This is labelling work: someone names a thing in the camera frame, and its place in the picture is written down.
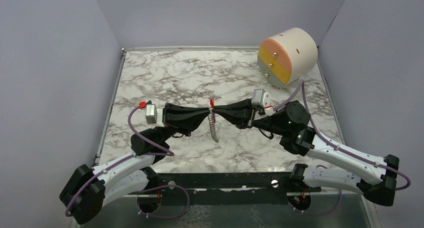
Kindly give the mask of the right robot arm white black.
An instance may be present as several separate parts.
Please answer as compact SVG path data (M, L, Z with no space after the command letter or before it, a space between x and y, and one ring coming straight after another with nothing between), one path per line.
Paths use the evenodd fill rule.
M324 169L296 164L288 178L294 191L331 187L349 190L382 206L392 206L396 194L399 159L373 156L330 140L309 126L311 115L299 101L276 110L260 108L246 99L214 106L212 111L239 129L255 127L281 136L280 145L294 155L308 156L337 166Z

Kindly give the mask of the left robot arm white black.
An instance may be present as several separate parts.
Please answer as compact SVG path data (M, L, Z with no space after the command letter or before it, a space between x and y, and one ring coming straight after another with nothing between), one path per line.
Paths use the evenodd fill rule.
M165 188L181 190L186 197L184 215L190 207L188 191L177 184L161 184L151 165L174 156L166 141L176 133L190 136L209 116L209 108L171 106L157 110L152 103L141 102L127 118L128 126L141 143L131 152L103 165L75 169L59 195L65 215L78 224L92 220L110 202L133 192L151 193Z

